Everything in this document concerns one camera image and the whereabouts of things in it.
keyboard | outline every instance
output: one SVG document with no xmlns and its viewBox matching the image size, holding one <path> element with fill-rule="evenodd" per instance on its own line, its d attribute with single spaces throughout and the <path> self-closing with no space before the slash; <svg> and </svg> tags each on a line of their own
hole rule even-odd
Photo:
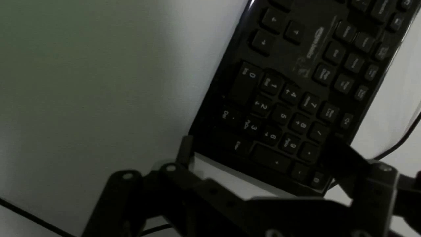
<svg viewBox="0 0 421 237">
<path fill-rule="evenodd" d="M 322 196 L 331 181 L 319 162 L 326 138 L 352 140 L 418 7 L 250 0 L 189 130 L 196 151 L 291 193 Z"/>
</svg>

cable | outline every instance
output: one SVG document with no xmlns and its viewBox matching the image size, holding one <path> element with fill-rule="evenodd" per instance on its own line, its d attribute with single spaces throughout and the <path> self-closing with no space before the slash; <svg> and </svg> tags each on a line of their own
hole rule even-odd
<svg viewBox="0 0 421 237">
<path fill-rule="evenodd" d="M 155 233 L 155 231 L 162 231 L 164 229 L 169 229 L 172 227 L 172 225 L 169 223 L 164 223 L 164 225 L 159 225 L 159 226 L 155 226 L 155 227 L 150 227 L 150 229 L 146 229 L 141 233 L 141 235 L 147 235 L 147 234 L 151 234 L 151 233 Z"/>
<path fill-rule="evenodd" d="M 410 134 L 413 133 L 413 130 L 417 127 L 417 125 L 419 123 L 421 119 L 421 111 L 417 114 L 416 119 L 412 122 L 412 125 L 409 126 L 409 129 L 405 131 L 405 134 L 389 148 L 387 148 L 385 151 L 377 154 L 376 156 L 373 156 L 373 160 L 380 160 L 384 156 L 389 155 L 391 152 L 393 152 L 394 150 L 397 150 L 402 143 L 406 142 L 406 139 L 410 136 Z M 338 181 L 331 181 L 329 185 L 329 189 L 333 188 L 334 185 L 337 185 Z"/>
<path fill-rule="evenodd" d="M 37 215 L 26 212 L 26 210 L 18 208 L 18 206 L 16 206 L 16 205 L 13 205 L 12 202 L 9 202 L 9 201 L 6 201 L 6 200 L 4 200 L 4 198 L 0 198 L 0 205 L 8 208 L 9 210 L 12 210 L 12 212 L 14 212 L 14 213 L 17 213 L 17 214 L 27 218 L 27 219 L 31 219 L 33 222 L 35 222 L 35 223 L 38 223 L 38 225 L 48 229 L 50 231 L 56 233 L 58 235 L 62 235 L 62 237 L 73 237 L 73 235 L 71 235 L 70 233 L 67 233 L 67 231 L 56 227 L 55 225 L 52 225 L 52 223 L 50 223 L 50 222 L 47 222 L 47 221 L 45 221 L 45 219 L 42 219 L 42 218 L 39 218 L 39 217 L 37 217 Z"/>
</svg>

desk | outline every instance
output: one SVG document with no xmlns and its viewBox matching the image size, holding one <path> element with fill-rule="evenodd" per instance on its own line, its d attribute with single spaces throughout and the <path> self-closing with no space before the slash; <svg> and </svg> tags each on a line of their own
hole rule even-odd
<svg viewBox="0 0 421 237">
<path fill-rule="evenodd" d="M 244 4 L 2 0 L 0 196 L 79 235 L 113 171 L 173 159 Z M 396 142 L 419 104 L 419 36 L 417 23 L 352 143 L 367 156 Z M 417 129 L 389 162 L 421 168 L 419 139 Z M 0 217 L 0 235 L 48 235 Z"/>
</svg>

keyboard key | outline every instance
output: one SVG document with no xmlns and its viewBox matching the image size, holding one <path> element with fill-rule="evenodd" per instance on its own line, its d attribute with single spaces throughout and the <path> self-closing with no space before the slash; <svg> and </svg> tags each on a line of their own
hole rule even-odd
<svg viewBox="0 0 421 237">
<path fill-rule="evenodd" d="M 212 130 L 212 140 L 230 151 L 235 151 L 243 155 L 246 155 L 251 147 L 250 140 L 219 127 L 214 127 Z"/>
<path fill-rule="evenodd" d="M 360 11 L 367 11 L 369 1 L 371 0 L 351 0 L 351 5 Z"/>
<path fill-rule="evenodd" d="M 287 84 L 283 92 L 280 93 L 280 98 L 289 102 L 297 104 L 300 101 L 301 89 L 296 85 Z"/>
<path fill-rule="evenodd" d="M 266 115 L 271 110 L 272 98 L 258 94 L 251 104 L 251 110 Z"/>
<path fill-rule="evenodd" d="M 275 126 L 266 126 L 262 130 L 262 142 L 273 146 L 280 139 L 281 130 Z"/>
<path fill-rule="evenodd" d="M 323 188 L 327 183 L 327 175 L 322 173 L 322 172 L 316 172 L 312 181 L 310 181 L 310 185 L 313 188 Z"/>
<path fill-rule="evenodd" d="M 355 90 L 354 98 L 356 101 L 363 101 L 367 97 L 368 86 L 367 85 L 359 85 Z"/>
<path fill-rule="evenodd" d="M 325 102 L 321 111 L 319 111 L 319 118 L 322 118 L 326 122 L 335 122 L 337 117 L 339 114 L 339 108 L 334 106 L 329 102 Z"/>
<path fill-rule="evenodd" d="M 292 164 L 291 159 L 260 144 L 255 146 L 251 159 L 280 173 L 287 173 Z"/>
<path fill-rule="evenodd" d="M 284 134 L 283 138 L 280 139 L 279 147 L 285 151 L 285 152 L 296 152 L 300 146 L 300 138 L 293 135 L 293 134 Z"/>
<path fill-rule="evenodd" d="M 380 43 L 376 52 L 373 54 L 373 57 L 377 60 L 384 60 L 391 55 L 392 46 L 388 42 Z"/>
<path fill-rule="evenodd" d="M 402 10 L 408 10 L 412 5 L 413 0 L 400 0 L 398 7 Z"/>
<path fill-rule="evenodd" d="M 342 92 L 343 94 L 348 94 L 354 85 L 354 79 L 341 73 L 338 80 L 334 83 L 334 89 Z"/>
<path fill-rule="evenodd" d="M 323 85 L 327 85 L 333 80 L 334 73 L 335 73 L 335 68 L 334 67 L 330 67 L 330 65 L 327 65 L 325 63 L 319 63 L 317 65 L 316 72 L 314 72 L 314 79 L 316 79 L 316 81 L 318 81 L 318 83 L 321 83 Z"/>
<path fill-rule="evenodd" d="M 306 181 L 309 173 L 310 173 L 310 168 L 300 163 L 296 163 L 293 165 L 293 169 L 291 171 L 291 176 L 301 183 Z"/>
<path fill-rule="evenodd" d="M 284 21 L 285 14 L 283 11 L 269 7 L 263 15 L 262 25 L 279 34 L 283 31 Z"/>
<path fill-rule="evenodd" d="M 222 121 L 222 123 L 235 127 L 239 123 L 241 117 L 242 111 L 238 108 L 225 105 L 222 108 L 219 119 Z"/>
<path fill-rule="evenodd" d="M 279 125 L 285 125 L 291 117 L 291 110 L 288 106 L 277 104 L 271 115 L 271 119 Z"/>
<path fill-rule="evenodd" d="M 293 0 L 272 0 L 272 2 L 283 9 L 289 10 Z"/>
<path fill-rule="evenodd" d="M 334 64 L 341 64 L 344 54 L 346 48 L 342 44 L 331 42 L 325 52 L 325 57 Z"/>
<path fill-rule="evenodd" d="M 309 113 L 317 113 L 319 106 L 319 98 L 314 94 L 306 93 L 301 101 L 300 108 Z"/>
<path fill-rule="evenodd" d="M 350 54 L 344 61 L 344 68 L 354 73 L 359 73 L 364 64 L 364 59 L 358 56 L 356 54 Z"/>
<path fill-rule="evenodd" d="M 350 43 L 355 38 L 355 34 L 356 34 L 355 26 L 344 21 L 341 21 L 334 31 L 334 35 L 337 38 L 347 43 Z"/>
<path fill-rule="evenodd" d="M 285 38 L 293 43 L 301 43 L 305 32 L 305 26 L 297 21 L 291 21 L 285 31 Z"/>
<path fill-rule="evenodd" d="M 256 135 L 262 126 L 262 121 L 259 118 L 247 115 L 242 122 L 241 129 L 248 135 Z"/>
<path fill-rule="evenodd" d="M 355 47 L 362 50 L 363 52 L 369 52 L 373 47 L 373 43 L 375 43 L 375 38 L 372 38 L 371 35 L 366 34 L 366 32 L 362 32 L 359 31 L 356 34 L 356 38 L 355 38 Z"/>
<path fill-rule="evenodd" d="M 379 22 L 385 22 L 394 9 L 396 0 L 376 0 L 372 9 L 371 17 Z"/>
<path fill-rule="evenodd" d="M 318 147 L 305 142 L 298 156 L 309 163 L 316 163 L 318 158 Z"/>
<path fill-rule="evenodd" d="M 344 113 L 341 121 L 342 129 L 348 129 L 354 123 L 355 115 L 352 113 Z"/>
<path fill-rule="evenodd" d="M 404 23 L 404 14 L 396 13 L 391 19 L 389 27 L 393 31 L 398 31 L 401 29 L 402 23 Z"/>
<path fill-rule="evenodd" d="M 323 142 L 326 136 L 329 135 L 330 129 L 327 126 L 323 126 L 321 123 L 314 123 L 310 129 L 309 138 L 317 142 Z"/>
<path fill-rule="evenodd" d="M 310 126 L 310 119 L 302 114 L 294 114 L 291 121 L 291 129 L 297 133 L 305 133 Z"/>
<path fill-rule="evenodd" d="M 275 44 L 276 35 L 259 30 L 251 42 L 251 46 L 264 55 L 269 55 Z"/>
<path fill-rule="evenodd" d="M 260 88 L 269 94 L 276 94 L 279 93 L 284 83 L 285 81 L 280 75 L 266 73 L 262 80 Z"/>
<path fill-rule="evenodd" d="M 372 81 L 372 80 L 377 76 L 379 69 L 380 69 L 379 65 L 376 65 L 376 64 L 369 64 L 369 65 L 367 67 L 366 73 L 364 73 L 364 79 L 368 80 L 368 81 Z"/>
<path fill-rule="evenodd" d="M 238 102 L 239 105 L 246 105 L 251 97 L 251 93 L 263 76 L 263 71 L 251 63 L 243 63 L 241 65 L 239 73 L 227 93 L 227 98 Z"/>
</svg>

black cable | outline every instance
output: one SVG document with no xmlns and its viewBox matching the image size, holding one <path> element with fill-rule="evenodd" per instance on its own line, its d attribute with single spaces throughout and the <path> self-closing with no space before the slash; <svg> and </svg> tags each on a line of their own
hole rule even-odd
<svg viewBox="0 0 421 237">
<path fill-rule="evenodd" d="M 413 133 L 413 130 L 417 127 L 417 125 L 419 123 L 421 119 L 421 111 L 417 114 L 416 119 L 412 122 L 412 125 L 409 126 L 409 129 L 405 131 L 405 134 L 389 148 L 387 148 L 385 151 L 377 154 L 376 156 L 373 156 L 373 160 L 380 160 L 384 156 L 389 155 L 391 152 L 393 152 L 394 150 L 397 150 L 402 143 L 406 142 L 406 139 L 410 136 L 410 134 Z M 337 185 L 338 181 L 331 181 L 329 185 L 329 189 L 333 188 L 334 185 Z"/>
<path fill-rule="evenodd" d="M 17 214 L 27 218 L 27 219 L 31 219 L 33 222 L 35 222 L 35 223 L 38 223 L 38 225 L 48 229 L 50 231 L 56 233 L 58 235 L 62 235 L 62 237 L 73 237 L 73 235 L 71 235 L 70 233 L 67 233 L 67 231 L 64 231 L 64 230 L 54 226 L 52 223 L 50 223 L 50 222 L 47 222 L 47 221 L 45 221 L 45 219 L 42 219 L 42 218 L 39 218 L 39 217 L 37 217 L 37 215 L 34 215 L 34 214 L 31 214 L 31 213 L 29 213 L 29 212 L 18 208 L 18 206 L 16 206 L 16 205 L 13 205 L 12 202 L 9 202 L 9 201 L 6 201 L 6 200 L 4 200 L 4 198 L 0 198 L 0 205 L 8 208 L 9 210 L 12 210 L 12 212 L 14 212 L 14 213 L 17 213 Z"/>
<path fill-rule="evenodd" d="M 162 231 L 164 229 L 169 229 L 172 227 L 172 225 L 169 223 L 164 223 L 164 225 L 159 225 L 159 226 L 155 226 L 155 227 L 150 227 L 150 229 L 146 229 L 141 233 L 141 235 L 147 235 L 147 234 L 151 234 L 151 233 L 156 233 L 156 231 Z"/>
</svg>

